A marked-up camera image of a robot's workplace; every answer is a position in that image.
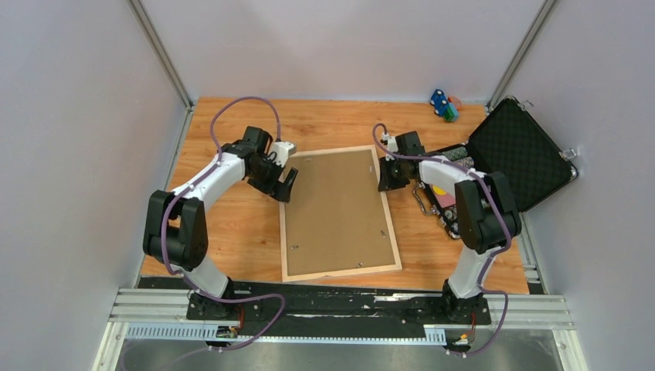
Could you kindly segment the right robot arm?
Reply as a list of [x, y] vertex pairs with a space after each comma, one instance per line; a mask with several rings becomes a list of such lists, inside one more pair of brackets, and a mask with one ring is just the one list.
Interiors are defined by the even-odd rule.
[[445, 280], [441, 312], [461, 322], [482, 298], [487, 271], [496, 256], [521, 233], [518, 208], [507, 176], [465, 168], [437, 152], [426, 152], [416, 132], [373, 137], [383, 152], [378, 189], [401, 189], [416, 180], [455, 199], [458, 234], [463, 242], [455, 271]]

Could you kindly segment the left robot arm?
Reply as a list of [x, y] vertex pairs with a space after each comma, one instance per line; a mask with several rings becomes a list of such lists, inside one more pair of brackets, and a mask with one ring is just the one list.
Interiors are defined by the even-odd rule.
[[222, 145], [210, 163], [172, 191], [156, 190], [148, 200], [143, 251], [180, 275], [207, 300], [218, 319], [236, 311], [231, 279], [208, 257], [207, 213], [236, 183], [249, 185], [277, 202], [288, 203], [298, 171], [287, 168], [297, 151], [289, 141], [274, 140], [267, 131], [249, 126], [237, 141]]

